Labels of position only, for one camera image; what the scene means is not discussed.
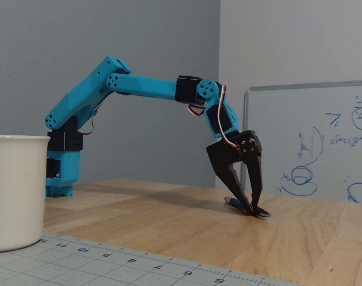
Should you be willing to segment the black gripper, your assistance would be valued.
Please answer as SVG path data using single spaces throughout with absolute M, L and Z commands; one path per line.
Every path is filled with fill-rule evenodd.
M 216 175 L 228 187 L 241 207 L 248 213 L 258 209 L 258 202 L 263 190 L 261 174 L 261 144 L 253 130 L 235 132 L 229 139 L 236 145 L 231 146 L 224 139 L 207 147 L 208 156 Z M 247 166 L 252 190 L 250 203 L 245 196 L 233 165 L 243 163 Z

